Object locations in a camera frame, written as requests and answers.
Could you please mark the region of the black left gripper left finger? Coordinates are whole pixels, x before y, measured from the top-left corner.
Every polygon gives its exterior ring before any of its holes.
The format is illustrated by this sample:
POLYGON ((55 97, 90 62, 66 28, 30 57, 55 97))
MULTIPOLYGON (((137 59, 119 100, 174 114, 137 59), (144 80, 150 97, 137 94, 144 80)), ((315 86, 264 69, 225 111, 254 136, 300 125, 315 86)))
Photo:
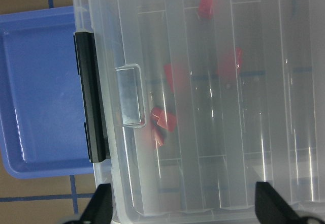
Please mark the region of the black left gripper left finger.
POLYGON ((109 224, 112 220, 111 184, 100 184, 82 213, 78 223, 109 224))

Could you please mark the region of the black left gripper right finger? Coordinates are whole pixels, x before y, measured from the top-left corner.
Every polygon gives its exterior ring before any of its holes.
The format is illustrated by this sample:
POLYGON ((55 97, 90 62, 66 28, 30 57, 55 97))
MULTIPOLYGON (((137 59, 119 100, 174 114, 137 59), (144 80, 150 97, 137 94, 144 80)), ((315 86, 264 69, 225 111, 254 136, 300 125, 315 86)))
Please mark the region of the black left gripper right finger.
POLYGON ((255 214, 259 223, 312 223, 299 215, 268 182, 255 184, 255 214))

